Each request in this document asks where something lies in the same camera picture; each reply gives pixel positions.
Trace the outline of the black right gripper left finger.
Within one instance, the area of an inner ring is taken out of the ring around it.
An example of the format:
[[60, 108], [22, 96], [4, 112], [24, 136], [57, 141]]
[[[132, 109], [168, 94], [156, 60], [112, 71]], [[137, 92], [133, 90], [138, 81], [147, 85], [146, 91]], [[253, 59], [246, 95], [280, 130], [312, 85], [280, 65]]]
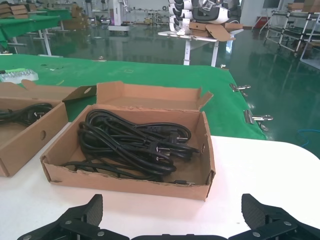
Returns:
[[20, 240], [126, 240], [128, 237], [99, 227], [103, 196], [95, 194], [84, 205], [70, 207], [56, 221], [25, 233]]

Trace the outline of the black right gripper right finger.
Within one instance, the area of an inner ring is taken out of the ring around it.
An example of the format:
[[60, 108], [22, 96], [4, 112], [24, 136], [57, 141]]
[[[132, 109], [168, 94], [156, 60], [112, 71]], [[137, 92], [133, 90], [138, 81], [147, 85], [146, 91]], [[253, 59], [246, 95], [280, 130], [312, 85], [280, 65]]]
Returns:
[[241, 196], [241, 212], [248, 231], [230, 240], [311, 240], [313, 227], [302, 223], [281, 207], [260, 203], [251, 194]]

